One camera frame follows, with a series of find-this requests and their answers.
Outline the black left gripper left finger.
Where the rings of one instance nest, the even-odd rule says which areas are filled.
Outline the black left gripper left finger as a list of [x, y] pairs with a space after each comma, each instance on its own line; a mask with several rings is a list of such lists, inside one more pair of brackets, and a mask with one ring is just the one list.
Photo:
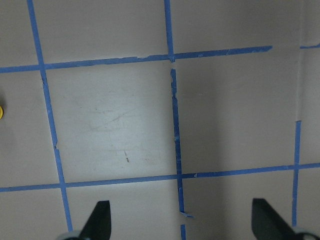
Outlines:
[[111, 206], [108, 200], [98, 201], [78, 238], [109, 240], [111, 237]]

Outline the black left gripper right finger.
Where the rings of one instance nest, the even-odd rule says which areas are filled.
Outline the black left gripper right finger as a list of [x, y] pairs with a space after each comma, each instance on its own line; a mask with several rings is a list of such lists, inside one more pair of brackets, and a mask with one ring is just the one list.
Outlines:
[[264, 198], [251, 205], [251, 230], [257, 240], [294, 240], [296, 233]]

